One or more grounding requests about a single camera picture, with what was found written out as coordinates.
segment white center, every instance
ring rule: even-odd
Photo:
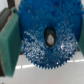
[[[53,45],[53,44],[54,44],[54,38],[53,38],[52,35],[49,35],[49,36],[48,36],[47,43],[48,43],[49,45]]]

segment blue brush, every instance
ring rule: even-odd
[[[18,15],[26,57],[45,69],[70,60],[78,48],[82,14],[81,0],[22,0]]]

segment green object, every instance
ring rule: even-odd
[[[81,35],[80,35],[80,39],[79,39],[79,42],[78,42],[78,46],[79,46],[79,49],[81,50],[81,52],[84,55],[84,17],[83,17],[82,30],[81,30]]]
[[[0,33],[0,53],[6,76],[13,76],[20,54],[22,41],[19,30],[19,16],[14,13]]]

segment white surface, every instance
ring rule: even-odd
[[[80,52],[62,67],[45,70],[20,56],[13,78],[0,78],[5,84],[84,84],[84,57]]]
[[[7,0],[0,0],[0,12],[7,7],[8,7]]]

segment white wall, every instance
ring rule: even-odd
[[[0,0],[0,12],[7,7],[8,7],[7,0]]]

